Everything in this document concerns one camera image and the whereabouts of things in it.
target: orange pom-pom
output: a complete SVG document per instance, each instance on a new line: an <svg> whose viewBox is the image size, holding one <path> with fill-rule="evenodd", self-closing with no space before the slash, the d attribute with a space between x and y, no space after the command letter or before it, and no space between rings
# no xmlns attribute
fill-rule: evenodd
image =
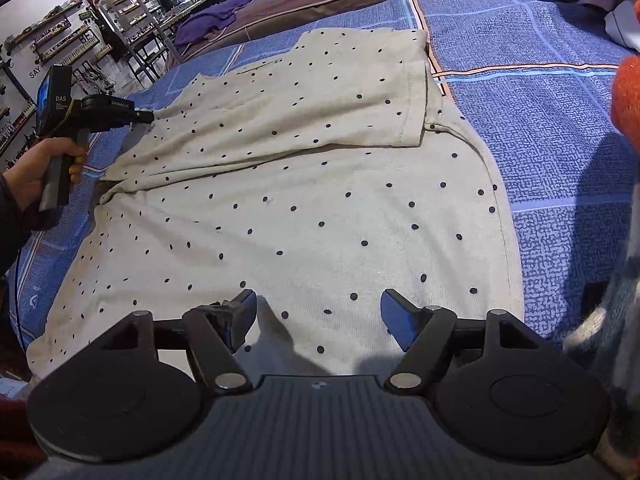
<svg viewBox="0 0 640 480"><path fill-rule="evenodd" d="M611 122L640 152L640 56L620 63L611 90Z"/></svg>

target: device handle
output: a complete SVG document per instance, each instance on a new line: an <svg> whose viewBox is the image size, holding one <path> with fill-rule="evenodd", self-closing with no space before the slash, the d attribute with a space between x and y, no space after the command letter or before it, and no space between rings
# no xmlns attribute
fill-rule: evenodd
<svg viewBox="0 0 640 480"><path fill-rule="evenodd" d="M69 167L74 158L70 155L54 156L49 161L47 171L42 178L42 198L40 211L49 211L69 203L71 177Z"/></svg>

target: device screen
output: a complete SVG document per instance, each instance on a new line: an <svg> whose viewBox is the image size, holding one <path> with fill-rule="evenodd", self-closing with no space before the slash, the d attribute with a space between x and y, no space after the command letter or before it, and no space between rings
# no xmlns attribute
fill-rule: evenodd
<svg viewBox="0 0 640 480"><path fill-rule="evenodd" d="M36 132L39 134L43 124L47 121L47 105L49 104L49 74L38 88L38 102L36 103Z"/></svg>

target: black cable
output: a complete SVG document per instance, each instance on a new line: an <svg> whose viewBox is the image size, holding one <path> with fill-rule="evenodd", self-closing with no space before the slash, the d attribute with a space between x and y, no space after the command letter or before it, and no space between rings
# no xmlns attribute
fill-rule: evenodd
<svg viewBox="0 0 640 480"><path fill-rule="evenodd" d="M20 256L22 254L22 249L18 250L18 257L15 260L15 283L14 283L14 298L15 298L15 327L18 330L18 334L20 336L20 345L22 346L22 351L26 353L27 347L24 344L24 336L22 335L22 327L20 326L20 313L18 312L18 268L20 267Z"/></svg>

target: person's arm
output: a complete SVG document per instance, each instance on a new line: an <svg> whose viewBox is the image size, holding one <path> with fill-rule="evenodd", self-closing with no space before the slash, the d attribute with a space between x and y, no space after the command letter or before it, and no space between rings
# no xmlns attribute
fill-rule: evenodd
<svg viewBox="0 0 640 480"><path fill-rule="evenodd" d="M30 232L24 222L24 211L42 194L42 177L54 156L76 158L69 167L71 182L80 181L84 148L71 139L44 139L28 149L14 167L0 176L0 274L7 272L27 242Z"/></svg>

